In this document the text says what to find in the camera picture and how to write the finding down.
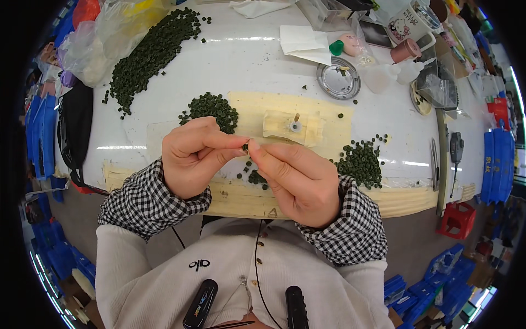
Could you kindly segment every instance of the hand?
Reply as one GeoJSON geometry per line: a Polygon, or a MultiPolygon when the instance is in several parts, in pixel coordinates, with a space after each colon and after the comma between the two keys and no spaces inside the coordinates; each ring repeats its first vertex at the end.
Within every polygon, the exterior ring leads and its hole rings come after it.
{"type": "Polygon", "coordinates": [[[325,228],[338,215],[336,166],[301,145],[248,143],[258,173],[268,181],[281,212],[310,227],[325,228]]]}
{"type": "Polygon", "coordinates": [[[228,161],[247,155],[241,147],[248,139],[223,133],[213,116],[173,129],[162,146],[166,186],[184,200],[201,194],[228,161]]]}

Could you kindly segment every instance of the black handheld tool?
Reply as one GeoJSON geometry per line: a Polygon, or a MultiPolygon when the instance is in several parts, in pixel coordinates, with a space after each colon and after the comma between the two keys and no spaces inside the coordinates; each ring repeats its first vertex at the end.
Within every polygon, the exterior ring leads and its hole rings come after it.
{"type": "Polygon", "coordinates": [[[202,329],[216,298],[217,289],[217,283],[212,279],[206,279],[201,283],[201,287],[199,287],[183,320],[185,329],[202,329]]]}
{"type": "Polygon", "coordinates": [[[451,142],[449,143],[449,153],[451,155],[451,162],[455,164],[455,174],[453,176],[453,186],[451,187],[450,198],[453,198],[453,191],[455,187],[455,180],[457,179],[457,169],[462,160],[462,151],[464,151],[464,140],[460,133],[451,134],[451,142]]]}
{"type": "Polygon", "coordinates": [[[309,329],[309,319],[307,318],[304,299],[298,286],[290,286],[285,291],[289,329],[309,329]]]}

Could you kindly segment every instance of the gray floor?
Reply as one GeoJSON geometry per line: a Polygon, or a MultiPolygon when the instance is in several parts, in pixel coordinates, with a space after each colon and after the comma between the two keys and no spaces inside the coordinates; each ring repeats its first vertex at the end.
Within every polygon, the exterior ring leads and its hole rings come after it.
{"type": "MultiPolygon", "coordinates": [[[[66,238],[95,264],[97,256],[97,215],[105,197],[81,194],[74,188],[64,191],[64,202],[57,203],[50,194],[49,203],[53,216],[62,224],[66,238]]],[[[483,204],[475,205],[477,217],[473,230],[466,240],[455,240],[434,232],[440,219],[435,209],[417,214],[384,220],[389,252],[385,279],[401,274],[408,285],[422,279],[430,260],[446,248],[462,243],[473,248],[482,232],[487,212],[483,204]]],[[[199,238],[202,217],[192,216],[176,226],[177,233],[190,245],[199,238]]],[[[172,230],[154,236],[147,245],[152,267],[162,264],[183,248],[172,230]]]]}

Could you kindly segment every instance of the mug handle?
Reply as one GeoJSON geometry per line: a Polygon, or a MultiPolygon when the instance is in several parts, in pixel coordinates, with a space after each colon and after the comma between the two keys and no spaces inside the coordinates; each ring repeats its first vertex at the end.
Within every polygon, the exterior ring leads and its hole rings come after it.
{"type": "Polygon", "coordinates": [[[437,42],[437,39],[434,37],[434,35],[431,32],[427,32],[427,34],[431,37],[431,42],[425,45],[424,47],[420,48],[421,51],[427,50],[429,47],[435,44],[437,42]]]}

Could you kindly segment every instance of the white sweater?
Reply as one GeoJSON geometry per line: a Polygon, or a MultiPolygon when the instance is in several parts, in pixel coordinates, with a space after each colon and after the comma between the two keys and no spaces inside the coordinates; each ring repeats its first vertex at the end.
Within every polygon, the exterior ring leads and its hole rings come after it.
{"type": "MultiPolygon", "coordinates": [[[[250,302],[261,322],[277,328],[255,281],[258,226],[257,220],[233,218],[208,223],[198,242],[154,269],[143,238],[118,226],[100,226],[96,294],[106,328],[182,328],[197,289],[208,278],[219,288],[204,328],[241,320],[250,302]],[[247,279],[250,297],[240,277],[247,279]]],[[[288,327],[285,290],[292,285],[302,290],[311,329],[394,328],[383,305],[385,259],[334,268],[320,259],[323,255],[293,221],[263,223],[259,241],[264,244],[257,247],[260,288],[282,328],[288,327]]]]}

